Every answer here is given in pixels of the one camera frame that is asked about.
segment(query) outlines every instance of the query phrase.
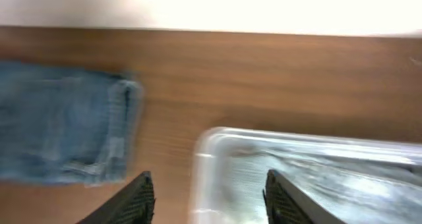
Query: folded jeans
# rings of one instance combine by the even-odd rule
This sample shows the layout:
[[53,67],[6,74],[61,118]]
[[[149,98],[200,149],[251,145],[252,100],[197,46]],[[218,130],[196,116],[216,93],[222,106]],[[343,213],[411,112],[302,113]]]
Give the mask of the folded jeans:
[[0,179],[121,181],[140,93],[121,75],[0,62]]

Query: denim fabric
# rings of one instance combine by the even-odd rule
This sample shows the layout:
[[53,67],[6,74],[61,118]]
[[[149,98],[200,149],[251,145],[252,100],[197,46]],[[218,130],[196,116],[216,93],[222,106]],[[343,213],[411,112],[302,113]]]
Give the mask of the denim fabric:
[[140,91],[119,75],[0,62],[0,179],[121,181]]

